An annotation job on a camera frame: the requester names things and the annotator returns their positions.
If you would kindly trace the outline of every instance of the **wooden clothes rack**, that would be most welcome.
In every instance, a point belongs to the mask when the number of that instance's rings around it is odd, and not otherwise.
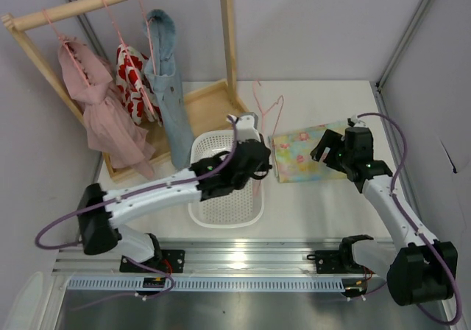
[[[106,0],[108,5],[118,4],[123,1],[127,0]],[[46,11],[50,19],[55,22],[104,7],[102,0],[77,0],[49,8]],[[239,115],[248,111],[237,95],[233,0],[221,0],[221,14],[227,78],[184,96],[188,118],[195,136],[212,130],[225,129],[229,126],[226,123],[227,114]],[[40,50],[25,33],[29,29],[48,24],[48,20],[43,12],[31,13],[17,18],[8,13],[3,15],[1,20],[28,58],[51,84],[57,95],[83,124],[83,114],[80,106],[69,96],[63,81],[52,70],[52,67]],[[141,126],[149,131],[146,140],[156,149],[151,163],[156,164],[168,160],[170,158],[170,146],[167,142],[164,129],[155,123],[149,122]],[[110,156],[107,153],[103,153],[103,156],[108,172],[114,181],[122,180],[135,174],[131,168],[114,169],[111,166]]]

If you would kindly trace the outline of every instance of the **colorful patterned fabric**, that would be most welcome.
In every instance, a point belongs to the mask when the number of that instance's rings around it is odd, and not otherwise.
[[[319,143],[326,129],[343,135],[347,127],[346,121],[340,121],[270,137],[275,161],[274,171],[278,182],[291,183],[346,178],[344,173],[328,168],[323,163],[313,161],[310,153]]]

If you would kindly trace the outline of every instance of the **gray wall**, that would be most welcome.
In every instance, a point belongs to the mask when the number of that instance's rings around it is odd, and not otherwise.
[[[471,0],[436,0],[384,91],[410,145],[407,169],[423,219],[458,248],[471,324]],[[452,172],[450,160],[456,166]]]
[[[419,0],[234,0],[238,78],[376,80]],[[179,31],[187,80],[225,76],[219,0],[144,0]],[[136,0],[112,6],[128,44],[148,52]],[[112,61],[118,38],[104,10],[90,20]]]
[[[0,13],[21,15],[61,2],[0,0]],[[58,27],[80,34],[74,20]],[[30,35],[57,66],[58,44],[52,30],[43,27]],[[1,327],[23,283],[36,271],[52,269],[56,253],[38,250],[35,234],[77,207],[98,155],[88,150],[85,130],[4,27],[0,27],[0,83]],[[75,230],[74,225],[62,226],[46,241],[71,240]]]

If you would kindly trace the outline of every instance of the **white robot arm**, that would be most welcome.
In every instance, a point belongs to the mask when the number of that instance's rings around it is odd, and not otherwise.
[[[251,178],[266,177],[272,168],[270,150],[255,129],[257,116],[247,113],[232,120],[237,134],[232,152],[219,152],[170,177],[129,189],[105,192],[99,184],[88,186],[80,208],[111,203],[78,216],[84,253],[97,255],[113,250],[139,263],[152,259],[160,262],[157,238],[133,230],[127,222],[169,206],[225,196],[244,188]]]
[[[345,173],[375,207],[396,250],[382,247],[367,235],[347,237],[339,247],[343,266],[351,272],[367,267],[387,280],[393,299],[401,306],[451,298],[453,289],[445,271],[419,234],[433,243],[453,277],[458,259],[455,247],[451,242],[440,242],[406,200],[395,190],[391,192],[392,172],[385,162],[373,158],[373,137],[366,125],[357,119],[349,119],[349,125],[344,136],[326,130],[311,157],[321,161],[324,151],[329,149],[323,162]]]

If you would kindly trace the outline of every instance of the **pink dress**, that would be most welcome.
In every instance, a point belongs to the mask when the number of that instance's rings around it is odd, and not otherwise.
[[[88,146],[110,154],[114,168],[131,166],[150,179],[154,170],[149,162],[155,148],[146,142],[147,130],[137,127],[118,101],[119,90],[113,83],[110,68],[85,44],[65,39],[74,59],[87,77],[78,72],[67,49],[59,48],[65,86],[72,99],[83,109]]]

